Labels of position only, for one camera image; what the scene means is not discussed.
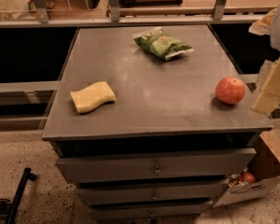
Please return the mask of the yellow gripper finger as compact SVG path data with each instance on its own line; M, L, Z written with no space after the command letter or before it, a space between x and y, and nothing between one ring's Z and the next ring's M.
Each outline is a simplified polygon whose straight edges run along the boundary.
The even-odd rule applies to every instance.
M260 20L252 23L249 27L248 32L254 35L268 35L272 30L273 16L276 9L272 9L266 15L264 15Z
M280 105L280 60L265 61L259 70L251 109L270 115Z

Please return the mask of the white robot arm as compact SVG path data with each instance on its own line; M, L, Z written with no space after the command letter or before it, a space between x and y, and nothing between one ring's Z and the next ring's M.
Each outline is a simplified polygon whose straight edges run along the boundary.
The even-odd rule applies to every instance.
M271 47L280 51L280 5L255 21L249 27L249 32L254 35L268 35ZM260 68L251 109L270 115L279 105L280 57L272 63L265 62Z

